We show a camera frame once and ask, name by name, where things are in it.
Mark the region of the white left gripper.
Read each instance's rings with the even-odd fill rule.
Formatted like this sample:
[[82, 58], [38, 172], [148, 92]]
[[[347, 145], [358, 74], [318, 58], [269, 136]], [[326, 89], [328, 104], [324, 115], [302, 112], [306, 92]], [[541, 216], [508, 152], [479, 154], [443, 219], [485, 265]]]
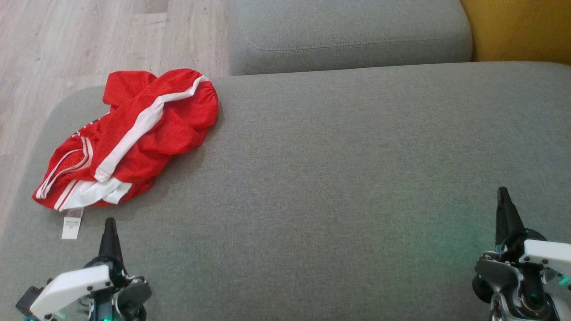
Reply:
[[105, 263], [65, 272], [53, 279], [32, 301], [30, 316], [37, 321], [54, 321], [64, 308], [83, 303], [87, 305], [89, 321], [145, 321], [145, 303], [152, 290], [145, 278], [125, 272], [114, 218], [105, 221], [98, 260]]

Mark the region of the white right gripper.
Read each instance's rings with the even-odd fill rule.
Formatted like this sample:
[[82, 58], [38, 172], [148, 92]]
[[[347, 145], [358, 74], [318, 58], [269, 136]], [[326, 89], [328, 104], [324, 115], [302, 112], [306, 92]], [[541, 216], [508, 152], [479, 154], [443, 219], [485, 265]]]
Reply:
[[508, 189], [497, 190], [496, 249], [480, 256], [472, 289], [490, 321], [568, 321], [570, 307], [549, 294], [552, 280], [570, 288], [570, 245], [527, 230]]

